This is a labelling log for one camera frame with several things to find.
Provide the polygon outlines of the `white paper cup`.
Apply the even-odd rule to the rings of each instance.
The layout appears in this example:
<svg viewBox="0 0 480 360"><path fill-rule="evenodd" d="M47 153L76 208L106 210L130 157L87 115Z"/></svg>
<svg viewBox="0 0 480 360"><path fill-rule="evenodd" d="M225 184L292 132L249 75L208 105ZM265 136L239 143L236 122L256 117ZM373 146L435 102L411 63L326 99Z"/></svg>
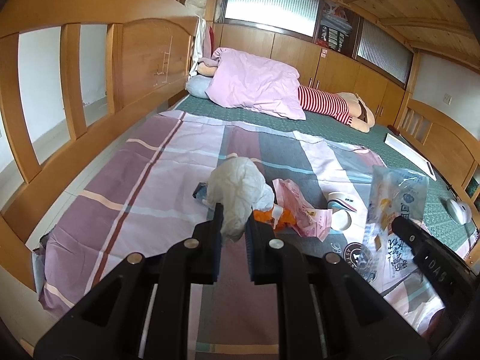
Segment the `white paper cup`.
<svg viewBox="0 0 480 360"><path fill-rule="evenodd" d="M332 211L330 228L337 232L344 232L352 226L357 209L355 201L340 192L331 192L327 198L327 206Z"/></svg>

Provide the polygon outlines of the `pink plastic bag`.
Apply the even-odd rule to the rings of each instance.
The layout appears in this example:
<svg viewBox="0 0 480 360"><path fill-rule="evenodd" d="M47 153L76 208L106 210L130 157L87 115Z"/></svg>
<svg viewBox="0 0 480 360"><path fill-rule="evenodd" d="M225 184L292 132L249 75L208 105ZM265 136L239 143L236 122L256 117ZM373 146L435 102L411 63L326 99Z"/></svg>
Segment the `pink plastic bag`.
<svg viewBox="0 0 480 360"><path fill-rule="evenodd" d="M333 210L315 208L304 198L299 186L290 179L275 179L272 185L277 204L295 217L293 229L301 237L315 237L323 242L331 229Z"/></svg>

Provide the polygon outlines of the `clear cartoon plastic bag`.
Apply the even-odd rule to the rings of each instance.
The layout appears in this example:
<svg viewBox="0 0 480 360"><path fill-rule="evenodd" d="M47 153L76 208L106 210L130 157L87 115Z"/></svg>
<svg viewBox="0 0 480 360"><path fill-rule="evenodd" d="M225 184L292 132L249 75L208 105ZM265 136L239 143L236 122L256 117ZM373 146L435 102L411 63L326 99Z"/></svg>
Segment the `clear cartoon plastic bag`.
<svg viewBox="0 0 480 360"><path fill-rule="evenodd" d="M395 218L423 222L429 178L404 168L373 167L373 179L364 228L363 263L360 275L377 291L396 285L415 270L405 241L393 233Z"/></svg>

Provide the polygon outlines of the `grey plastic bag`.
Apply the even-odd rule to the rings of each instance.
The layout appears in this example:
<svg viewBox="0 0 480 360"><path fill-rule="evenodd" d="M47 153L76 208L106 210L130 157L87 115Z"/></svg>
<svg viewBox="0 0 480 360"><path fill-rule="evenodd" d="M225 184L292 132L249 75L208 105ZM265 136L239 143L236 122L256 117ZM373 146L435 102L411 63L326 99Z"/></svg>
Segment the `grey plastic bag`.
<svg viewBox="0 0 480 360"><path fill-rule="evenodd" d="M194 199L197 199L199 201L203 201L207 197L207 191L208 191L208 184L205 182L200 182L198 183L197 187L195 188L192 196Z"/></svg>

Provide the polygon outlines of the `white tissue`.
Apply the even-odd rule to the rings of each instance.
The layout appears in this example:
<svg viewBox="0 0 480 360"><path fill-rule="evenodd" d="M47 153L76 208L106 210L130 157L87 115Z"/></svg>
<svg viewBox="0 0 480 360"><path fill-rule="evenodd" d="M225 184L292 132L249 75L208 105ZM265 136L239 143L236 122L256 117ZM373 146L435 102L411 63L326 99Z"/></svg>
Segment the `white tissue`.
<svg viewBox="0 0 480 360"><path fill-rule="evenodd" d="M222 242L237 242L253 211L272 210L274 192L250 158L230 158L211 172L206 202L223 206Z"/></svg>

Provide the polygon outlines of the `orange snack wrapper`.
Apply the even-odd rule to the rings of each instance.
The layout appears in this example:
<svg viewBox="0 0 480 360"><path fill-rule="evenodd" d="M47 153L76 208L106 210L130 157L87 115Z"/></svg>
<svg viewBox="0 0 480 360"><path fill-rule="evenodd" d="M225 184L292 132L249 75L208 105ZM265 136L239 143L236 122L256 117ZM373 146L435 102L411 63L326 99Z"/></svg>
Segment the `orange snack wrapper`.
<svg viewBox="0 0 480 360"><path fill-rule="evenodd" d="M270 224L274 231L296 225L294 215L286 208L274 204L270 211L253 210L254 219L264 224Z"/></svg>

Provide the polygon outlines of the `white massager device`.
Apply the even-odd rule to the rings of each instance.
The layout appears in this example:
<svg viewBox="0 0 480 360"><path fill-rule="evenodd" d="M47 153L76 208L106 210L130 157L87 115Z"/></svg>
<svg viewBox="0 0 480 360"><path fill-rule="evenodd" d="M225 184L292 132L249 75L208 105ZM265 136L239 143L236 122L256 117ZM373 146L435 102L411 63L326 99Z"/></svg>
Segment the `white massager device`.
<svg viewBox="0 0 480 360"><path fill-rule="evenodd" d="M459 225L465 225L472 221L472 211L466 202L458 202L450 198L447 200L447 210L450 217Z"/></svg>

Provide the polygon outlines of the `green bed mat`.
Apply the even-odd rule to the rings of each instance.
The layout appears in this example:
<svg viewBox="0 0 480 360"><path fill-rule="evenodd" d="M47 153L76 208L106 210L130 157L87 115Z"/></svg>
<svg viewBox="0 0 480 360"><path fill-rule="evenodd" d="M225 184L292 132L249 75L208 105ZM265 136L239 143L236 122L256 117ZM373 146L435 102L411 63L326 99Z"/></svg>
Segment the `green bed mat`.
<svg viewBox="0 0 480 360"><path fill-rule="evenodd" d="M388 167L402 167L419 171L418 166L384 143L389 130L383 126L376 125L369 133L359 133L335 119L311 112L306 113L305 120L281 119L241 108L223 108L207 99L190 95L180 100L173 108L196 116L225 121L242 121L283 132L299 131L330 141L364 146L377 153ZM452 196L452 190L440 175L437 175L435 180L429 180L424 222L432 235L464 258L475 245L478 230L472 222L460 225L450 217L446 200Z"/></svg>

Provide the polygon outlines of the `striped pink grey bedsheet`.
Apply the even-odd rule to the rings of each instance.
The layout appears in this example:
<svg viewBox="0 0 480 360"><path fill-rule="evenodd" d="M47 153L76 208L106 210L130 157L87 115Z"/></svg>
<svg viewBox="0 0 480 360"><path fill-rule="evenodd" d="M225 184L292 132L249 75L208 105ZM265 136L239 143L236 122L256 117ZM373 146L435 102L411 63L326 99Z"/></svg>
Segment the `striped pink grey bedsheet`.
<svg viewBox="0 0 480 360"><path fill-rule="evenodd" d="M306 254L335 252L356 265L372 166L386 166L377 153L299 131L169 111L133 133L48 234L37 290L44 310L60 318L131 252L162 254L190 237L212 216L193 198L195 187L237 156L250 158L269 185L294 181L315 208L326 208L331 192L352 197L357 213L348 230L330 230L324 241L289 228L279 236ZM188 359L278 359L276 289L254 286L246 260L244 238L229 243L219 282L192 286ZM420 334L443 308L414 271L386 291L385 300Z"/></svg>

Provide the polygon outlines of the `striped plush doll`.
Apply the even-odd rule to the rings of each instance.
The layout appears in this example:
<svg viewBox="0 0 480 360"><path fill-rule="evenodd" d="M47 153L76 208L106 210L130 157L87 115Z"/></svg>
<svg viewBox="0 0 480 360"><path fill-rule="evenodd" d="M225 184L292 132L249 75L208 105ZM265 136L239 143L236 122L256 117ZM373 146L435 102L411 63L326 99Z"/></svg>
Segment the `striped plush doll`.
<svg viewBox="0 0 480 360"><path fill-rule="evenodd" d="M197 72L199 75L212 78L217 66L209 66L202 62L199 63ZM375 124L372 112L360 97L352 93L331 94L300 84L298 99L304 112L311 111L329 116L362 133L367 133Z"/></svg>

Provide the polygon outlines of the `light blue pillow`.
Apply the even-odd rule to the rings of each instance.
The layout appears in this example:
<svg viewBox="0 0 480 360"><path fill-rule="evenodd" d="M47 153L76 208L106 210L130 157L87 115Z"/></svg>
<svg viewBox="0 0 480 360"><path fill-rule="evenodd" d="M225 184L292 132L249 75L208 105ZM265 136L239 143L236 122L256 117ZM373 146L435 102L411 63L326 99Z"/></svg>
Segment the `light blue pillow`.
<svg viewBox="0 0 480 360"><path fill-rule="evenodd" d="M209 99L206 91L212 82L212 78L209 76L196 75L191 76L186 82L185 90L196 98Z"/></svg>

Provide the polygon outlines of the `pink pillow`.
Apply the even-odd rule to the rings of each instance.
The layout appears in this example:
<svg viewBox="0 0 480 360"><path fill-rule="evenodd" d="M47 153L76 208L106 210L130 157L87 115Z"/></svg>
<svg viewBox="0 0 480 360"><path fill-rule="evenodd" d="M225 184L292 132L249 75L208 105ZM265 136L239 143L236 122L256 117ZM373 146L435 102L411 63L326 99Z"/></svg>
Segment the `pink pillow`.
<svg viewBox="0 0 480 360"><path fill-rule="evenodd" d="M217 105L284 119L306 119L299 102L296 68L224 47L216 49L212 59L218 66L206 94Z"/></svg>

